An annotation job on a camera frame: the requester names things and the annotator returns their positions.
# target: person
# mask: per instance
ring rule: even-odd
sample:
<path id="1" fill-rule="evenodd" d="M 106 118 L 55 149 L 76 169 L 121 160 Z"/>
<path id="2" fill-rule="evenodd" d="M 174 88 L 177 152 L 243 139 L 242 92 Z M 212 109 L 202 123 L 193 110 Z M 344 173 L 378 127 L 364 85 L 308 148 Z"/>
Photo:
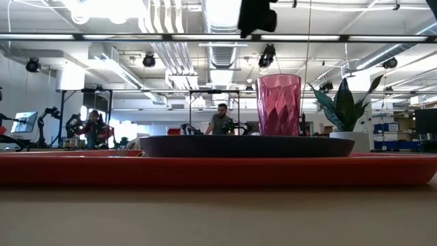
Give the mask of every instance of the person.
<path id="1" fill-rule="evenodd" d="M 231 117 L 226 115 L 227 113 L 227 105 L 221 103 L 217 107 L 217 113 L 214 114 L 211 118 L 210 125 L 205 132 L 205 135 L 209 135 L 212 133 L 213 135 L 234 135 L 235 133 L 226 133 L 223 130 L 224 125 L 232 120 Z"/>
<path id="2" fill-rule="evenodd" d="M 88 115 L 87 124 L 83 128 L 77 130 L 76 134 L 86 134 L 87 147 L 95 148 L 99 144 L 105 143 L 105 141 L 113 135 L 113 131 L 103 122 L 98 111 L 93 110 Z"/>

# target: potted plant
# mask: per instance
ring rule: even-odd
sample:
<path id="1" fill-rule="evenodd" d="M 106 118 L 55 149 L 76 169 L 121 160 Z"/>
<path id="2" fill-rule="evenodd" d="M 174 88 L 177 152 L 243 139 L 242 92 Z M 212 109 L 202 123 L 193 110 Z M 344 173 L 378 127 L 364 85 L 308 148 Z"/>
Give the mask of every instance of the potted plant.
<path id="1" fill-rule="evenodd" d="M 309 85 L 317 101 L 323 107 L 326 118 L 338 129 L 338 132 L 331 133 L 330 137 L 355 140 L 353 152 L 369 152 L 369 133 L 357 133 L 353 131 L 356 122 L 363 116 L 365 108 L 369 104 L 369 102 L 364 103 L 366 97 L 379 86 L 381 78 L 382 75 L 374 79 L 371 82 L 369 90 L 363 98 L 357 102 L 354 102 L 354 97 L 349 90 L 348 80 L 346 78 L 341 82 L 334 100 L 324 92 L 315 90 L 312 85 Z"/>

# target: dark shirt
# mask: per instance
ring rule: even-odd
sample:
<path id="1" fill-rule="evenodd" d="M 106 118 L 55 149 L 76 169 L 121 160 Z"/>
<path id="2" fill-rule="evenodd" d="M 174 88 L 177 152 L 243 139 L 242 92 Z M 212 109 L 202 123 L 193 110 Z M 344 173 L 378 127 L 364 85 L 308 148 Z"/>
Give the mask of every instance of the dark shirt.
<path id="1" fill-rule="evenodd" d="M 224 135 L 225 133 L 223 132 L 222 128 L 225 125 L 226 122 L 228 122 L 229 120 L 231 120 L 231 118 L 227 115 L 224 115 L 223 117 L 220 117 L 219 114 L 214 114 L 211 118 L 211 122 L 210 124 L 212 124 L 214 126 L 214 128 L 212 129 L 212 134 L 213 135 Z"/>

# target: white pot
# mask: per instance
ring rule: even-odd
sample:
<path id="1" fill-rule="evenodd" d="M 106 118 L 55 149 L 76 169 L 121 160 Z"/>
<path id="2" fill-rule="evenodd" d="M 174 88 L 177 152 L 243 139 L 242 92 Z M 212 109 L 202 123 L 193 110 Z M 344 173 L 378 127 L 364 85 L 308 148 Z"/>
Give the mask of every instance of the white pot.
<path id="1" fill-rule="evenodd" d="M 369 133 L 334 132 L 334 133 L 330 133 L 329 137 L 355 140 L 352 153 L 370 152 Z"/>

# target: red object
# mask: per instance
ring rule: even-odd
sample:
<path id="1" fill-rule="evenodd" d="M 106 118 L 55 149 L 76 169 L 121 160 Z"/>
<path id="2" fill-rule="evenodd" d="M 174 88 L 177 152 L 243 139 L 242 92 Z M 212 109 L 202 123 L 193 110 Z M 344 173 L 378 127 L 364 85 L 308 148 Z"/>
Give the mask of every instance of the red object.
<path id="1" fill-rule="evenodd" d="M 286 187 L 424 185 L 437 156 L 356 154 L 314 159 L 111 158 L 113 150 L 0 154 L 0 186 Z"/>
<path id="2" fill-rule="evenodd" d="M 6 133 L 6 127 L 4 126 L 0 126 L 0 134 L 5 134 Z"/>
<path id="3" fill-rule="evenodd" d="M 180 135 L 180 128 L 169 128 L 168 135 Z"/>
<path id="4" fill-rule="evenodd" d="M 259 78 L 257 104 L 261 135 L 299 136 L 299 76 L 274 74 Z"/>

